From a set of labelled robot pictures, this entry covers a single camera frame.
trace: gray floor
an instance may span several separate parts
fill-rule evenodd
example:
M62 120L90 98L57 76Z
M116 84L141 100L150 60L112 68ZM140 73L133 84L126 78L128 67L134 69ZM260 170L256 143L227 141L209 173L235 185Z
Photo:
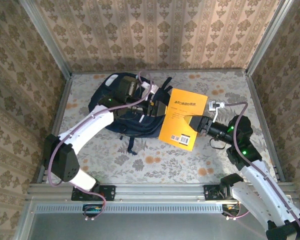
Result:
M260 240L266 234L251 215L228 220L220 214L37 214L30 240Z

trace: floral wallpaper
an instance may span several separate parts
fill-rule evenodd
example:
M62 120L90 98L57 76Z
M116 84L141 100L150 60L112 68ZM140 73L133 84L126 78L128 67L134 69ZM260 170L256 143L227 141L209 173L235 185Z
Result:
M72 72L248 65L280 0L35 0Z
M13 238L65 80L17 0L0 1L0 240Z
M249 92L246 76L242 71L229 72L151 72L153 81L161 86L167 77L173 77L174 88L204 94L210 100L237 103L248 101L245 113L254 131L251 137L275 178L265 139L260 128L254 103ZM64 112L60 132L72 128L89 114L88 104L106 74L74 74L71 93ZM205 114L214 113L205 108ZM242 110L241 106L220 110L217 121L228 122ZM79 152L81 168L101 183L217 183L220 178L237 173L227 157L226 149L216 150L209 145L210 137L198 135L193 151L169 145L157 138L136 138L133 150L137 155L127 153L129 138L107 129L96 134ZM212 141L215 147L221 142Z
M286 181L300 200L300 0L252 75Z

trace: book cover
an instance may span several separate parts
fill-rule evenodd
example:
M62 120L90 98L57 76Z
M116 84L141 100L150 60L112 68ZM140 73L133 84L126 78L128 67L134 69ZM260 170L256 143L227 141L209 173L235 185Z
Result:
M159 139L176 147L192 151L197 132L189 126L185 116L202 115L207 100L208 97L205 95L173 88Z

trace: barcode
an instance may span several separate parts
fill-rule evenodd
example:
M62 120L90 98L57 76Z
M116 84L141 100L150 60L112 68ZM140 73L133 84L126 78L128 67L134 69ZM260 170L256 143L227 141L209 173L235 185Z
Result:
M171 136L171 140L173 140L173 141L179 142L179 139L180 139L179 136L175 136L175 135Z
M189 140L190 140L190 136L181 134L181 139L180 139L179 143L188 146Z

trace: navy backpack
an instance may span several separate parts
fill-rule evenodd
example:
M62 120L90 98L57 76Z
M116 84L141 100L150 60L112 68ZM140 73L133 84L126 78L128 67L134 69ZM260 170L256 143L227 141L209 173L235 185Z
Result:
M113 75L117 75L111 84L106 84L106 81L112 77ZM101 86L95 91L93 94L91 101L88 105L89 112L96 107L99 100L103 97L107 96L111 92L116 91L119 87L119 83L124 76L129 76L136 78L136 74L128 73L128 72L121 72L121 73L113 73L106 78L106 80L101 84ZM171 81L172 77L168 77L167 80L163 83L163 85L157 90L155 95L153 96L153 101L160 101L168 106L170 100L169 91L172 89L172 86L168 86L169 82ZM150 83L144 77L141 77L143 82ZM143 87L139 87L134 94L134 97L137 99L141 98L141 95L145 89ZM132 147L134 146L135 138L157 138L159 136L162 123L164 122L164 115L161 116L144 116L142 121L140 121L142 117L141 113L132 113L131 111L127 111L126 114L122 115L120 118L117 118L111 123L110 125L106 126L105 128L113 131L115 133L120 133L122 135L130 137L129 145L127 148L128 153L137 155L136 152L132 151Z

